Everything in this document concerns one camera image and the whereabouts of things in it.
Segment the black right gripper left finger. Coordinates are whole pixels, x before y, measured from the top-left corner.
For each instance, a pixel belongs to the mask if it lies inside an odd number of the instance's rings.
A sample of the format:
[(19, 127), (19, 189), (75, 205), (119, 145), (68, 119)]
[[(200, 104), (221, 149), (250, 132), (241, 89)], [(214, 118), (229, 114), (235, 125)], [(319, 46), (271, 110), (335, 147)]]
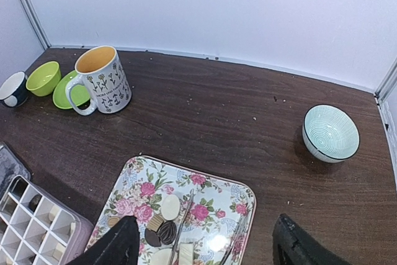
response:
[(125, 216), (69, 265), (138, 264), (140, 232), (136, 217)]

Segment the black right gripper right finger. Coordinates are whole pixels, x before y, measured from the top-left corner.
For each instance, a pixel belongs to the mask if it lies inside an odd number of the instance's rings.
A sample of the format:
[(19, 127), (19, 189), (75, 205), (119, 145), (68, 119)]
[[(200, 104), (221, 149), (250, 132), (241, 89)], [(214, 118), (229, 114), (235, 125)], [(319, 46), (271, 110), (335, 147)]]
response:
[(285, 213), (279, 215), (272, 232), (272, 239), (274, 264), (350, 264), (323, 247)]

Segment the metal tongs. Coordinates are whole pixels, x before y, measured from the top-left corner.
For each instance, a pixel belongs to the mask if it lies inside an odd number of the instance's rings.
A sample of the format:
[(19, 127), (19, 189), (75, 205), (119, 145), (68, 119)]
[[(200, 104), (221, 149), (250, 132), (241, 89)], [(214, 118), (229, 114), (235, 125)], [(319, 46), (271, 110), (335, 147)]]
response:
[(241, 264), (254, 208), (241, 186), (195, 190), (179, 243), (193, 245), (194, 264)]

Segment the white bar chocolate second row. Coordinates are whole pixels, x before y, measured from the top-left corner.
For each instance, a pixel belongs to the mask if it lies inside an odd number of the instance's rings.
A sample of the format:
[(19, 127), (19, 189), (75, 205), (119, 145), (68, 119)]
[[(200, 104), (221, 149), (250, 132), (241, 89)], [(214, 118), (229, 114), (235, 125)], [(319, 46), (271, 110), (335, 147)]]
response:
[(55, 246), (54, 252), (53, 252), (53, 256), (55, 258), (61, 259), (62, 255), (65, 253), (66, 247), (63, 246), (61, 243), (58, 243)]

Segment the white heart chocolate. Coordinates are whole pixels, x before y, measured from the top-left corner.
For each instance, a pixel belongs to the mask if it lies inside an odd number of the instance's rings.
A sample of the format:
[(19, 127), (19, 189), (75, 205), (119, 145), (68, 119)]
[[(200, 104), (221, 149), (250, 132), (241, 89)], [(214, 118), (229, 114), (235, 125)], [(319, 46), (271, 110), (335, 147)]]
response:
[(48, 219), (50, 222), (53, 222), (56, 215), (58, 214), (58, 212), (60, 211), (59, 206), (57, 205), (53, 205), (48, 213)]

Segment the pink tin box with dividers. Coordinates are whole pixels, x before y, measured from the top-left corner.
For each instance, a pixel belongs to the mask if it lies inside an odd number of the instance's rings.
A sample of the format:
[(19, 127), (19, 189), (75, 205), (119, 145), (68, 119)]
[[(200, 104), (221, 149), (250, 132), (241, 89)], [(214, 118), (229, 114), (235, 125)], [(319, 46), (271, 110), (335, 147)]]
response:
[[(40, 194), (33, 213), (28, 204)], [(53, 222), (48, 213), (53, 205), (60, 211)], [(76, 222), (69, 235), (71, 222)], [(93, 231), (93, 224), (22, 176), (11, 181), (1, 199), (1, 264), (67, 264), (81, 255)], [(55, 246), (66, 247), (61, 259), (55, 258)]]

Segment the dark chocolate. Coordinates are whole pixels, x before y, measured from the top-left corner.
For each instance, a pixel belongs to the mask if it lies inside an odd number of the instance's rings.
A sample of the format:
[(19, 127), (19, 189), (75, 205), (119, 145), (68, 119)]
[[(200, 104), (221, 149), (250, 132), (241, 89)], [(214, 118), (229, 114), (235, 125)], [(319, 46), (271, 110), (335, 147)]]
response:
[(32, 199), (30, 200), (29, 204), (28, 204), (28, 208), (29, 210), (31, 210), (33, 213), (35, 212), (35, 210), (37, 209), (40, 201), (41, 201), (42, 196), (40, 194), (37, 194), (35, 196), (32, 197)]

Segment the pink bunny tin lid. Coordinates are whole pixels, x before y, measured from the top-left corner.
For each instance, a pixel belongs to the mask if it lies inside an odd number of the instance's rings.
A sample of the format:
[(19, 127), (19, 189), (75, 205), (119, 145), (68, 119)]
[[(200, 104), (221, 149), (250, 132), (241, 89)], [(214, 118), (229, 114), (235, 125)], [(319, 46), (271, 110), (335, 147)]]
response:
[(1, 197), (6, 193), (11, 181), (16, 176), (22, 176), (30, 180), (31, 173), (20, 162), (12, 150), (4, 143), (0, 145), (0, 193)]

